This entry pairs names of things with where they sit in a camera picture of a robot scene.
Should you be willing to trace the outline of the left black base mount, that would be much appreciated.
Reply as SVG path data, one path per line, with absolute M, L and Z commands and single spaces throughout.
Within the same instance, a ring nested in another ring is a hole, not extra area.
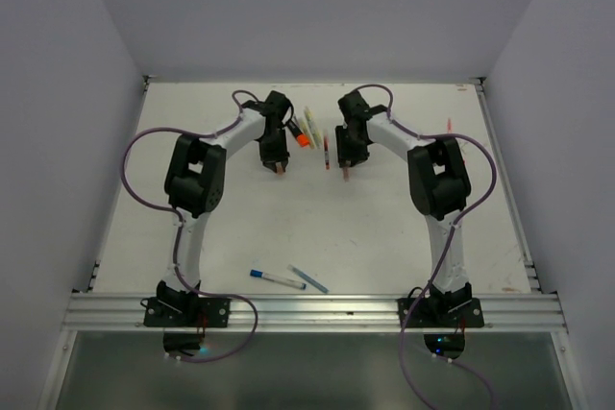
M 199 297 L 196 293 L 175 290 L 161 281 L 156 295 L 143 298 L 143 324 L 148 327 L 226 328 L 231 300 L 220 297 Z

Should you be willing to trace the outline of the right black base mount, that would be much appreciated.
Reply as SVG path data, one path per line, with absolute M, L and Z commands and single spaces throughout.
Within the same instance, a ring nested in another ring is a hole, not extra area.
M 406 323 L 407 328 L 482 328 L 485 321 L 480 300 L 473 296 L 472 285 L 466 282 L 459 290 L 441 293 L 433 286 L 420 298 L 420 287 L 414 287 L 406 296 L 398 298 L 397 313 L 403 325 L 410 307 L 416 306 Z

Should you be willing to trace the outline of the black orange highlighter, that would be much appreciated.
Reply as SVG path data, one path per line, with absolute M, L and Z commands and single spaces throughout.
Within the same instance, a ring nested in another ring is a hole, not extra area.
M 309 146 L 308 137 L 304 134 L 304 132 L 296 123 L 294 123 L 293 121 L 289 121 L 287 123 L 287 127 L 300 147 L 304 148 Z

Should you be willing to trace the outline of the red ink pen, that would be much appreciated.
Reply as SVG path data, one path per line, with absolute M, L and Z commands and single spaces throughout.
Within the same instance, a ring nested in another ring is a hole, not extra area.
M 323 130 L 323 133 L 322 133 L 322 144 L 323 144 L 325 168 L 326 170 L 330 170 L 331 162 L 330 162 L 329 137 L 328 137 L 328 133 L 326 130 Z

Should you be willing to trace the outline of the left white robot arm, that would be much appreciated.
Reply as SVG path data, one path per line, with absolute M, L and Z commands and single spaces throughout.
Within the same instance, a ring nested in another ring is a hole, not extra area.
M 285 125 L 290 120 L 286 116 L 292 111 L 290 100 L 272 90 L 263 101 L 242 104 L 228 128 L 206 135 L 183 134 L 177 139 L 164 192 L 178 214 L 178 230 L 157 293 L 171 296 L 165 313 L 178 326 L 189 326 L 199 317 L 200 303 L 187 293 L 200 287 L 202 244 L 209 217 L 223 198 L 227 161 L 255 141 L 261 164 L 283 174 L 289 161 Z

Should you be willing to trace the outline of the blue cap white marker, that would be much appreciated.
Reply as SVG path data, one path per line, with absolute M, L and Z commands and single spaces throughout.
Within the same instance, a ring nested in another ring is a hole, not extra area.
M 301 290 L 301 291 L 307 289 L 307 285 L 304 282 L 290 279 L 287 277 L 275 276 L 275 275 L 272 275 L 272 274 L 269 274 L 263 271 L 255 270 L 255 269 L 252 269 L 249 275 L 250 277 L 253 277 L 253 278 L 260 278 L 260 279 L 267 280 L 272 283 L 276 283 L 276 284 L 279 284 L 285 287 L 290 287 L 290 288 Z

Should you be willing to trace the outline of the yellow pen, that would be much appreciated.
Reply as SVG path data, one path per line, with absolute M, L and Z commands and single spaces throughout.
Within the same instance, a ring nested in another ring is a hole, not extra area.
M 306 118 L 307 121 L 307 126 L 311 135 L 311 138 L 313 140 L 314 146 L 318 149 L 321 148 L 322 146 L 322 141 L 321 141 L 321 136 L 320 133 L 318 131 L 317 125 L 315 123 L 315 119 L 313 117 L 313 114 L 311 112 L 311 110 L 308 107 L 304 107 L 304 116 Z
M 310 149 L 314 149 L 315 148 L 315 144 L 314 141 L 312 139 L 311 133 L 309 131 L 308 128 L 308 124 L 306 123 L 306 121 L 304 120 L 303 117 L 299 117 L 298 118 L 298 125 L 304 135 L 304 138 L 307 140 L 307 144 L 309 146 Z

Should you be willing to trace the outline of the aluminium front rail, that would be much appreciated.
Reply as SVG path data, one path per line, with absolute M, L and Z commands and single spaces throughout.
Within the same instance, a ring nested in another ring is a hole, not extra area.
M 367 295 L 253 295 L 255 309 L 243 301 L 230 301 L 216 314 L 223 327 L 206 329 L 220 333 L 396 333 L 405 311 L 394 296 Z M 194 332 L 194 326 L 173 321 L 153 321 L 144 294 L 75 294 L 61 327 L 68 331 Z M 416 332 L 478 333 L 564 332 L 565 317 L 558 296 L 543 294 L 480 295 L 431 327 Z

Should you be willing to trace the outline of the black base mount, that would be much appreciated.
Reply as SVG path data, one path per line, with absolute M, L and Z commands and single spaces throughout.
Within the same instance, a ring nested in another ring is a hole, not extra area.
M 231 300 L 220 297 L 199 297 L 196 293 L 175 290 L 161 281 L 156 295 L 143 298 L 143 324 L 148 327 L 226 328 Z
M 414 287 L 406 296 L 398 298 L 397 313 L 403 325 L 410 307 L 416 306 L 406 323 L 407 328 L 482 328 L 485 321 L 480 300 L 473 296 L 472 285 L 466 282 L 459 290 L 441 293 L 433 286 L 420 298 L 420 287 Z

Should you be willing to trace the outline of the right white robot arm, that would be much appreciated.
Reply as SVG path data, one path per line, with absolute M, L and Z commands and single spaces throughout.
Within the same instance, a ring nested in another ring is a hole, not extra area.
M 428 303 L 431 320 L 449 326 L 462 314 L 462 299 L 472 297 L 464 265 L 460 215 L 471 183 L 457 141 L 423 135 L 395 120 L 389 108 L 369 106 L 357 89 L 338 100 L 344 122 L 335 128 L 338 165 L 344 172 L 369 158 L 369 146 L 388 149 L 406 163 L 410 198 L 426 217 L 432 274 Z

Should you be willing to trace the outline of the light blue pen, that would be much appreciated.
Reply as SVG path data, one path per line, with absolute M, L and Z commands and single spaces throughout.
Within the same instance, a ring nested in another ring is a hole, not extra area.
M 324 286 L 322 283 L 318 282 L 316 279 L 314 279 L 313 277 L 309 276 L 308 274 L 306 274 L 304 271 L 300 270 L 296 266 L 288 265 L 287 269 L 290 272 L 292 272 L 294 275 L 300 277 L 307 284 L 309 284 L 309 285 L 313 286 L 314 288 L 316 288 L 322 294 L 329 294 L 330 293 L 330 290 L 326 286 Z

